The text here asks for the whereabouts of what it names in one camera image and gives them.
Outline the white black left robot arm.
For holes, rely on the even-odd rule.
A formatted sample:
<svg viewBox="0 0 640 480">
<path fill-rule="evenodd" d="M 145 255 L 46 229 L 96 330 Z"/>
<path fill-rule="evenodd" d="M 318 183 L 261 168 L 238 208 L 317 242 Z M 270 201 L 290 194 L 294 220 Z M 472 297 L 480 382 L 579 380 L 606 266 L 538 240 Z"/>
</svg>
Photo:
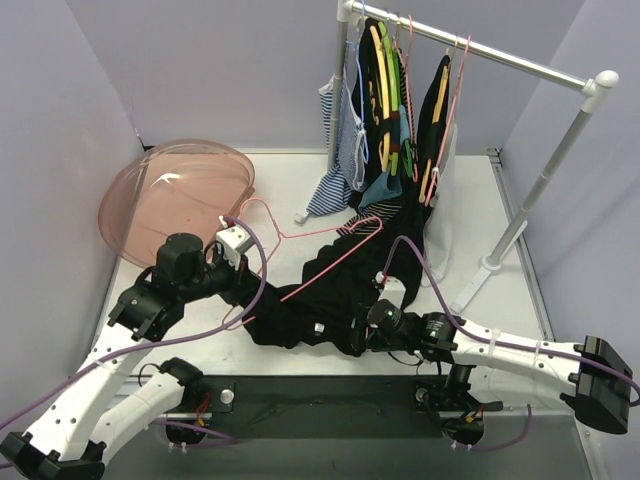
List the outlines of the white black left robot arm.
<svg viewBox="0 0 640 480">
<path fill-rule="evenodd" d="M 135 283 L 123 291 L 80 369 L 53 393 L 51 405 L 23 432 L 10 432 L 1 454 L 27 479 L 99 479 L 113 456 L 158 416 L 195 409 L 202 373 L 181 359 L 166 361 L 152 379 L 119 404 L 111 402 L 187 304 L 240 293 L 247 251 L 259 243 L 245 226 L 219 231 L 207 251 L 188 233 L 170 235 Z"/>
</svg>

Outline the black tank top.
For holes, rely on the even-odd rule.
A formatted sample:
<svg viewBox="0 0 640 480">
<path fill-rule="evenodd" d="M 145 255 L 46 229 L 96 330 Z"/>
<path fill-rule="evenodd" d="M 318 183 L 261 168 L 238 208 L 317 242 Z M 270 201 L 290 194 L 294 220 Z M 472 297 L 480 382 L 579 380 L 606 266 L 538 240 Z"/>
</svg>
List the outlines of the black tank top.
<svg viewBox="0 0 640 480">
<path fill-rule="evenodd" d="M 331 343 L 345 355 L 361 356 L 363 351 L 353 346 L 352 322 L 361 308 L 378 299 L 372 282 L 328 273 L 300 292 L 296 288 L 265 285 L 247 312 L 252 320 L 244 325 L 253 342 L 287 349 Z"/>
</svg>

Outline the pink wire hanger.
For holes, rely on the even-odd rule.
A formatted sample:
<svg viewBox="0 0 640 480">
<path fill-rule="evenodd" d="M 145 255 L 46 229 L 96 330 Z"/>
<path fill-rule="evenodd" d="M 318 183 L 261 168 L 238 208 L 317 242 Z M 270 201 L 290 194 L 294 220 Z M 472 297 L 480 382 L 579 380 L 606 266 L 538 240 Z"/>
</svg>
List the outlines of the pink wire hanger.
<svg viewBox="0 0 640 480">
<path fill-rule="evenodd" d="M 335 227 L 335 228 L 324 228 L 324 229 L 310 231 L 310 232 L 304 232 L 304 233 L 300 233 L 300 234 L 288 235 L 288 234 L 285 234 L 281 230 L 281 228 L 279 226 L 279 223 L 276 220 L 274 214 L 272 213 L 272 210 L 271 210 L 270 206 L 268 205 L 268 203 L 266 201 L 264 201 L 263 199 L 259 198 L 259 197 L 250 197 L 249 199 L 244 200 L 243 203 L 240 205 L 240 210 L 239 210 L 240 214 L 243 214 L 245 209 L 251 203 L 259 203 L 260 205 L 262 205 L 265 208 L 265 210 L 267 212 L 267 215 L 268 215 L 268 218 L 269 218 L 269 220 L 271 222 L 271 225 L 272 225 L 272 227 L 275 230 L 275 233 L 277 235 L 277 242 L 276 242 L 275 246 L 273 247 L 272 251 L 267 255 L 267 261 L 270 261 L 271 258 L 275 255 L 275 253 L 278 251 L 278 249 L 279 249 L 279 247 L 280 247 L 280 245 L 281 245 L 283 240 L 294 240 L 294 239 L 300 239 L 300 238 L 305 238 L 305 237 L 309 237 L 309 236 L 319 235 L 319 234 L 322 234 L 322 233 L 327 233 L 327 232 L 330 232 L 330 231 L 333 231 L 333 230 L 337 230 L 338 228 L 341 227 L 341 226 L 338 226 L 338 227 Z M 329 264 L 326 268 L 321 270 L 319 273 L 314 275 L 309 280 L 303 282 L 299 287 L 297 287 L 296 289 L 291 291 L 289 294 L 287 294 L 284 297 L 282 297 L 281 298 L 281 302 L 285 302 L 285 301 L 291 299 L 292 297 L 298 295 L 299 293 L 301 293 L 303 290 L 305 290 L 309 286 L 311 286 L 314 283 L 316 283 L 320 278 L 322 278 L 323 276 L 327 275 L 331 270 L 333 270 L 340 263 L 342 263 L 344 260 L 346 260 L 349 256 L 351 256 L 353 253 L 355 253 L 357 250 L 359 250 L 361 247 L 363 247 L 368 241 L 373 239 L 381 231 L 382 231 L 382 229 L 378 228 L 376 231 L 374 231 L 370 235 L 367 235 L 365 238 L 360 240 L 354 247 L 351 247 L 346 253 L 341 255 L 338 259 L 333 261 L 331 264 Z"/>
</svg>

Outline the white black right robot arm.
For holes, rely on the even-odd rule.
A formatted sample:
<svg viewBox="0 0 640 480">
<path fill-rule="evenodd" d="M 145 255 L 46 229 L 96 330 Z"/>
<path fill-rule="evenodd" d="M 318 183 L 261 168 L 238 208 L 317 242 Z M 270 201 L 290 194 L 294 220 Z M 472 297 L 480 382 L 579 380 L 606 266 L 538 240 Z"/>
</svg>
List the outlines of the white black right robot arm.
<svg viewBox="0 0 640 480">
<path fill-rule="evenodd" d="M 349 340 L 359 353 L 404 351 L 450 365 L 441 395 L 457 408 L 530 404 L 570 410 L 600 432 L 628 431 L 633 373 L 599 337 L 581 343 L 534 340 L 442 312 L 404 312 L 382 299 L 359 309 Z"/>
</svg>

